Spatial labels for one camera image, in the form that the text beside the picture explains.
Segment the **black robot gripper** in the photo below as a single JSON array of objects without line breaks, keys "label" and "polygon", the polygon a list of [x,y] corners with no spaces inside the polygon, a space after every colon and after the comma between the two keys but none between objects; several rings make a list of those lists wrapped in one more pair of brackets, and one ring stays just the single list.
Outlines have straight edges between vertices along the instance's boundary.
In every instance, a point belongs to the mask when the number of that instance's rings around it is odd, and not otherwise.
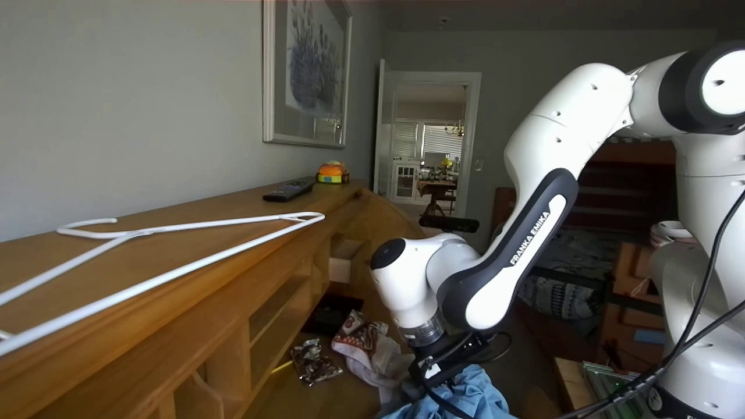
[{"label": "black robot gripper", "polygon": [[512,347],[512,336],[499,329],[446,336],[433,345],[418,347],[411,377],[420,386],[439,386],[470,364],[503,357]]}]

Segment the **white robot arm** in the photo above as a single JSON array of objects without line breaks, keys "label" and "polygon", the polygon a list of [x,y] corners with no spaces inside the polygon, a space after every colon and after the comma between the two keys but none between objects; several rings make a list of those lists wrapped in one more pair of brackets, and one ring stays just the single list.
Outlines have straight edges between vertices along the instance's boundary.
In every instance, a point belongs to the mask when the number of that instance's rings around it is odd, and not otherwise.
[{"label": "white robot arm", "polygon": [[584,64],[505,146],[514,208],[488,252],[441,233],[384,243],[374,280],[433,389],[488,349],[518,284],[562,226],[646,231],[665,213],[680,243],[651,272],[666,359],[606,400],[642,394],[665,419],[745,416],[745,44],[690,50],[625,72]]}]

